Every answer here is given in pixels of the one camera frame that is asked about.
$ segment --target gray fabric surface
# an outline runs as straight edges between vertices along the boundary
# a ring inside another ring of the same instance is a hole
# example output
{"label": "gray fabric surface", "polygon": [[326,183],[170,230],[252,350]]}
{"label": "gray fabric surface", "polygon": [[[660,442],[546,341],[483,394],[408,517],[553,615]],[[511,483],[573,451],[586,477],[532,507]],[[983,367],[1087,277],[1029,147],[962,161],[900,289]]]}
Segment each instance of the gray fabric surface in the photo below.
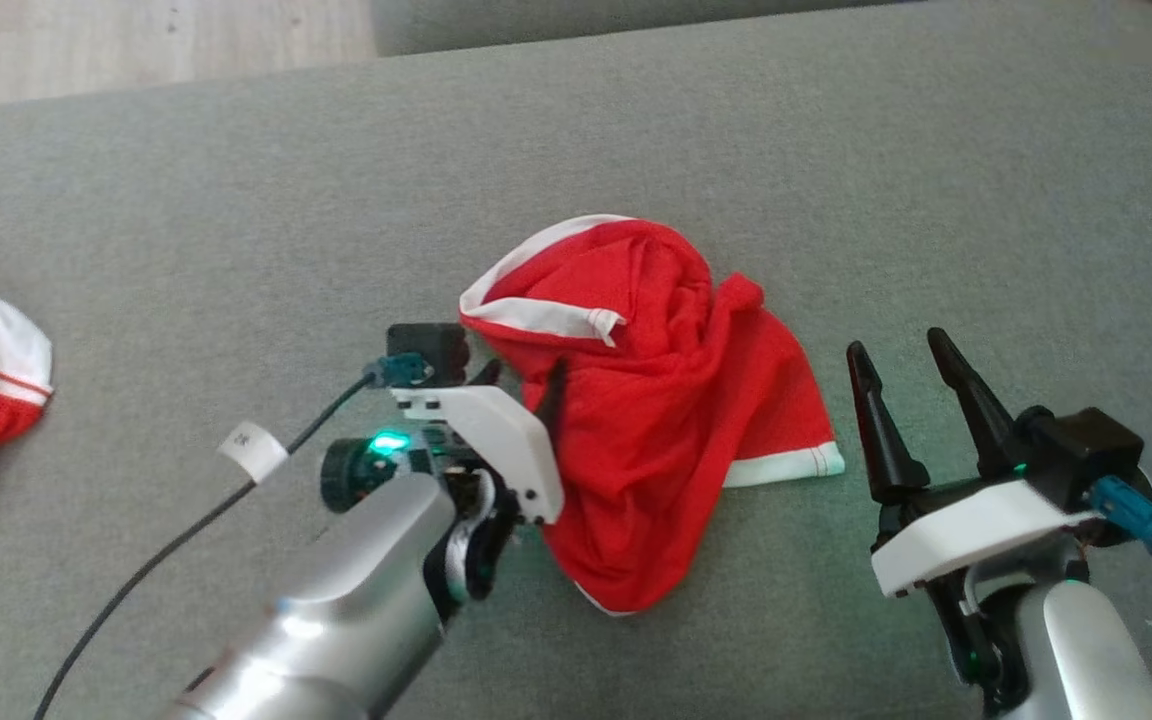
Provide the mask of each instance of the gray fabric surface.
{"label": "gray fabric surface", "polygon": [[[0,296],[56,346],[0,450],[0,719],[161,543],[382,347],[453,318],[528,234],[609,211],[742,270],[812,357],[846,477],[723,495],[684,585],[604,617],[539,538],[397,719],[970,717],[924,598],[886,601],[844,348],[867,341],[938,478],[973,454],[922,334],[1014,409],[1100,406],[1152,473],[1152,6],[918,3],[385,60],[0,108]],[[355,402],[129,598],[58,719],[153,717],[329,523]],[[1093,553],[1152,667],[1152,561]]]}
{"label": "gray fabric surface", "polygon": [[380,55],[559,40],[896,0],[371,0]]}

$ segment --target white label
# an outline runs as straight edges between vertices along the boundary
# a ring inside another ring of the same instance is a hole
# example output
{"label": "white label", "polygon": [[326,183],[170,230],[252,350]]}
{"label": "white label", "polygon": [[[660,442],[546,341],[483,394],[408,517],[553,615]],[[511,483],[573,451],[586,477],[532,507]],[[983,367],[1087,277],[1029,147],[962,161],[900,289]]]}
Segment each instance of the white label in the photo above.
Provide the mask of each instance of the white label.
{"label": "white label", "polygon": [[282,444],[268,430],[248,420],[242,420],[215,452],[238,462],[257,483],[268,478],[287,460]]}

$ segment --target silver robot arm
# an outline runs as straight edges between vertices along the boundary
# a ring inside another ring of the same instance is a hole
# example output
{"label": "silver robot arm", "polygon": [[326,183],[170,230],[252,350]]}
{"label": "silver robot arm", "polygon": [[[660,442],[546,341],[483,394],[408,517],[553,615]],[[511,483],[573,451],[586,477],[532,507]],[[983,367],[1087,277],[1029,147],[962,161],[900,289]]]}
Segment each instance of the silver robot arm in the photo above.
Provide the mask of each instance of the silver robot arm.
{"label": "silver robot arm", "polygon": [[[1152,509],[1144,442],[1093,407],[1058,418],[1034,406],[1013,419],[945,331],[929,344],[972,432],[977,478],[933,486],[864,346],[847,348],[869,492],[882,506],[870,547],[879,588],[931,598],[985,717],[1152,719],[1152,677],[1084,558],[1132,539],[1106,521],[1115,503]],[[1102,502],[1102,492],[1119,495]]]}
{"label": "silver robot arm", "polygon": [[442,641],[445,588],[431,589],[424,568],[454,523],[431,475],[385,483],[293,562],[265,617],[166,717],[382,717]]}
{"label": "silver robot arm", "polygon": [[[454,612],[490,591],[516,523],[558,518],[550,438],[524,407],[490,386],[393,393],[438,447],[417,438],[393,462],[397,471],[293,562],[264,617],[166,720],[382,717]],[[392,465],[389,456],[346,455]]]}

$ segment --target green led light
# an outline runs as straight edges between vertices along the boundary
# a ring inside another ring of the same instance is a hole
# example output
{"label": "green led light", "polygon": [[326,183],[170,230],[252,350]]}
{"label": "green led light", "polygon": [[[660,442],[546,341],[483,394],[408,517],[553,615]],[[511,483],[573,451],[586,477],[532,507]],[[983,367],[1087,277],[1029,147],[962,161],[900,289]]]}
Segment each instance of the green led light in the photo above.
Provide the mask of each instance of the green led light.
{"label": "green led light", "polygon": [[411,438],[399,433],[376,433],[374,438],[371,438],[371,445],[369,449],[371,452],[378,452],[380,455],[391,455],[394,452],[403,450],[408,445],[411,445]]}

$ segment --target black cable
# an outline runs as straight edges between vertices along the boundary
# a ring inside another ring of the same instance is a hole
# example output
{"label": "black cable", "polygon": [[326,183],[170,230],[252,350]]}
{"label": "black cable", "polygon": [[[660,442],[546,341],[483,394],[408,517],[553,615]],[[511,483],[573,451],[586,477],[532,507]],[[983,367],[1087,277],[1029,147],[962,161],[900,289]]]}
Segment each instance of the black cable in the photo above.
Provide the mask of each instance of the black cable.
{"label": "black cable", "polygon": [[332,401],[332,406],[324,407],[323,414],[319,414],[319,416],[317,416],[317,418],[314,418],[314,420],[312,420],[305,430],[302,430],[301,434],[296,435],[296,439],[288,442],[287,454],[296,454],[296,450],[300,450],[301,446],[305,445],[308,439],[314,437],[314,433],[319,432],[319,429],[323,427],[323,423],[326,423],[328,418],[332,418],[332,415],[335,415],[335,411],[339,410],[341,406],[346,404],[346,402],[349,401],[349,397],[357,395],[358,391],[370,386],[371,382],[376,382],[376,373],[366,372],[362,374],[362,378],[358,378],[357,382],[354,382],[353,386],[349,386],[344,392],[340,393],[340,396]]}
{"label": "black cable", "polygon": [[[314,435],[317,430],[323,427],[323,424],[326,423],[326,420],[328,420],[328,418],[334,415],[341,406],[346,404],[349,397],[357,395],[358,391],[367,387],[374,381],[376,373],[365,373],[362,378],[358,378],[357,382],[354,382],[353,386],[349,386],[344,392],[340,393],[340,396],[335,397],[332,406],[326,406],[323,414],[319,414],[319,416],[317,416],[317,418],[314,418],[314,420],[312,420],[312,423],[310,423],[310,425],[308,425],[301,434],[296,435],[296,439],[293,439],[293,441],[287,446],[287,454],[293,455],[294,452],[300,450],[301,446],[305,445],[305,441],[310,439],[310,437]],[[128,597],[128,594],[132,592],[132,589],[141,584],[141,581],[145,579],[147,575],[151,574],[160,564],[160,562],[166,560],[168,555],[172,555],[173,552],[177,551],[182,544],[190,541],[194,536],[196,536],[202,529],[210,525],[212,521],[220,518],[221,515],[225,515],[225,511],[229,510],[230,507],[236,505],[238,500],[242,500],[243,497],[247,497],[247,493],[250,493],[252,488],[256,488],[256,482],[247,480],[247,484],[243,484],[243,487],[236,488],[236,491],[230,493],[223,501],[220,501],[219,506],[212,507],[211,511],[207,511],[206,515],[202,516],[197,523],[189,525],[189,529],[187,529],[185,532],[180,533],[175,537],[175,539],[173,539],[173,541],[165,544],[162,550],[157,551],[153,558],[151,558],[145,564],[142,564],[141,569],[137,570],[131,578],[128,578],[128,581],[123,583],[122,588],[118,589],[114,597],[112,597],[109,601],[105,604],[105,607],[101,608],[100,614],[96,615],[96,620],[92,620],[92,623],[88,626],[86,630],[84,630],[83,637],[78,638],[77,643],[74,643],[74,647],[69,651],[69,655],[66,657],[65,661],[60,664],[56,674],[51,679],[51,684],[47,685],[47,692],[43,694],[41,700],[38,702],[38,708],[33,712],[33,720],[43,720],[47,715],[47,708],[51,707],[51,702],[56,698],[56,692],[60,691],[60,684],[65,682],[65,676],[69,675],[69,669],[73,668],[74,662],[78,661],[78,655],[82,655],[83,651],[88,650],[88,643],[92,642],[96,634],[100,631],[101,626],[105,624],[105,620],[109,620],[109,615],[114,614],[114,611],[118,609],[118,606]]]}

